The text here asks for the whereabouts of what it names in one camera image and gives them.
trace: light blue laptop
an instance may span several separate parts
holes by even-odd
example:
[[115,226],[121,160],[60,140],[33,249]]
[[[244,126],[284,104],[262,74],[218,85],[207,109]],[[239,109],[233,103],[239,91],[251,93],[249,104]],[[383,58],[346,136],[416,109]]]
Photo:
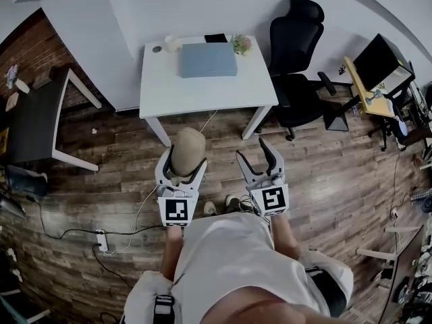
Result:
[[237,63],[232,43],[192,43],[180,50],[180,76],[234,77]]

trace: white desk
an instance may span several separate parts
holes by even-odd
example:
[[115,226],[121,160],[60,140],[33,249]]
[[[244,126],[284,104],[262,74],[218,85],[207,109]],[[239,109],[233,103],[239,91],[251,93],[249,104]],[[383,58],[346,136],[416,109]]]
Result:
[[[142,62],[140,118],[145,119],[165,146],[171,141],[157,117],[194,111],[210,111],[258,107],[242,133],[247,139],[274,105],[275,90],[257,40],[249,36],[252,50],[237,55],[236,77],[182,78],[179,75],[179,54],[162,50],[153,52],[163,42],[145,45]],[[204,43],[203,36],[181,38],[182,44]]]

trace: strap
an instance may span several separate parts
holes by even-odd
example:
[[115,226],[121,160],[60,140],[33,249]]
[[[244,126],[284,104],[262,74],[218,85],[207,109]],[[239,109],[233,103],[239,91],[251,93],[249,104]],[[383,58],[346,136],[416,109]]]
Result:
[[333,318],[338,318],[346,308],[347,302],[345,293],[340,289],[338,283],[332,276],[319,267],[306,269],[306,273],[314,281],[315,285],[322,293]]
[[174,324],[174,298],[171,295],[158,295],[155,300],[153,324]]

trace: small cup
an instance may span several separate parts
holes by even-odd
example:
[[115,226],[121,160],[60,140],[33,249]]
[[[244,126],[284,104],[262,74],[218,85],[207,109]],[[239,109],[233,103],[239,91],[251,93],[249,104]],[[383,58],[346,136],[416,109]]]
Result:
[[181,44],[177,37],[173,35],[169,35],[165,37],[164,49],[168,53],[173,53],[177,51],[181,47]]

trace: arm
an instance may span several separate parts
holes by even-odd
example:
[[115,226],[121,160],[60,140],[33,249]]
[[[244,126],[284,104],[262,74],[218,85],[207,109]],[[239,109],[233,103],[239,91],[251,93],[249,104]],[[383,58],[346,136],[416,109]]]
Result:
[[273,232],[275,251],[298,261],[300,247],[292,234],[290,222],[288,222],[286,215],[271,217],[271,231]]
[[168,227],[165,252],[163,253],[161,273],[170,281],[174,280],[176,267],[183,248],[183,235],[181,227]]

